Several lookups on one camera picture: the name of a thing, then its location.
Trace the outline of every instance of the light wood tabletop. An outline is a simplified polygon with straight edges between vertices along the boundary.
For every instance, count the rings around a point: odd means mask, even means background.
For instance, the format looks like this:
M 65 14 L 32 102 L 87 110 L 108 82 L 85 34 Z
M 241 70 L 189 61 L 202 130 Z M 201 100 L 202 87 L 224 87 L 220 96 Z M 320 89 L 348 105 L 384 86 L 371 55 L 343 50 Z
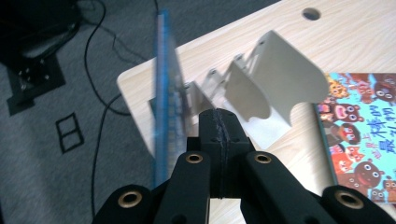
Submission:
M 303 10 L 314 8 L 311 21 Z M 396 72 L 396 1 L 281 1 L 177 48 L 186 81 L 201 85 L 208 71 L 225 72 L 237 54 L 249 55 L 257 41 L 275 30 L 323 72 Z M 152 152 L 154 60 L 119 76 L 118 85 Z M 333 185 L 330 166 L 311 104 L 291 112 L 292 128 L 266 151 L 275 154 L 309 190 Z M 380 206 L 396 220 L 396 209 Z M 211 200 L 211 223 L 244 223 L 238 200 Z

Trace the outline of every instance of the colorful book cover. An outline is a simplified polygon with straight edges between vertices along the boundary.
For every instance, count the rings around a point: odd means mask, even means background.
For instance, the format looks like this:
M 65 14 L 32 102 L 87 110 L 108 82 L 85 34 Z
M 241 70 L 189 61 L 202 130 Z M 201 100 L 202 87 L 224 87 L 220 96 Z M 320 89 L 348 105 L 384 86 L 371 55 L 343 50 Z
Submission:
M 316 110 L 337 184 L 396 203 L 396 74 L 330 73 Z

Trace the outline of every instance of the gray carpet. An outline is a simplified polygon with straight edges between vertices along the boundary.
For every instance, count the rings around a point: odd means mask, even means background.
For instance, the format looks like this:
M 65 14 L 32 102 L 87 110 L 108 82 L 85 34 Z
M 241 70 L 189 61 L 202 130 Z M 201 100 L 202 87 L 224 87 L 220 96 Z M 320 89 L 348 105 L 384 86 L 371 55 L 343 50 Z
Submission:
M 205 35 L 232 21 L 273 4 L 273 0 L 159 1 L 170 12 L 177 45 Z M 100 5 L 78 3 L 90 21 L 98 22 Z M 103 25 L 129 49 L 153 58 L 153 1 L 105 1 Z M 57 52 L 66 85 L 35 99 L 35 106 L 10 116 L 11 90 L 7 69 L 0 65 L 0 202 L 6 223 L 91 223 L 92 160 L 104 107 L 95 97 L 83 67 L 83 53 L 93 26 L 82 24 L 76 36 Z M 88 63 L 95 86 L 108 102 L 119 92 L 117 76 L 143 60 L 98 30 L 92 39 Z M 113 107 L 127 111 L 120 98 Z M 74 113 L 84 143 L 62 152 L 56 121 Z M 63 131 L 74 127 L 71 119 Z M 108 111 L 95 178 L 96 211 L 117 188 L 128 184 L 151 185 L 152 158 L 131 117 Z

